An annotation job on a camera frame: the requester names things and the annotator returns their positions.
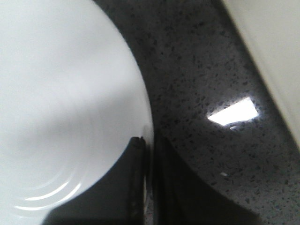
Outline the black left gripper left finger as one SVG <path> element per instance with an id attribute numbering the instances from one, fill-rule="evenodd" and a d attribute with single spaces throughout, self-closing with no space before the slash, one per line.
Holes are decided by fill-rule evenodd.
<path id="1" fill-rule="evenodd" d="M 53 209 L 44 225 L 142 225 L 146 144 L 132 137 L 113 167 L 92 187 Z"/>

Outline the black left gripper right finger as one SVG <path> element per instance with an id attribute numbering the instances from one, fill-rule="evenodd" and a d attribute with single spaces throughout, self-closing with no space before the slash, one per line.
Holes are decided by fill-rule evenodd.
<path id="1" fill-rule="evenodd" d="M 153 162 L 154 224 L 261 225 L 259 215 L 205 183 L 170 141 L 155 136 Z"/>

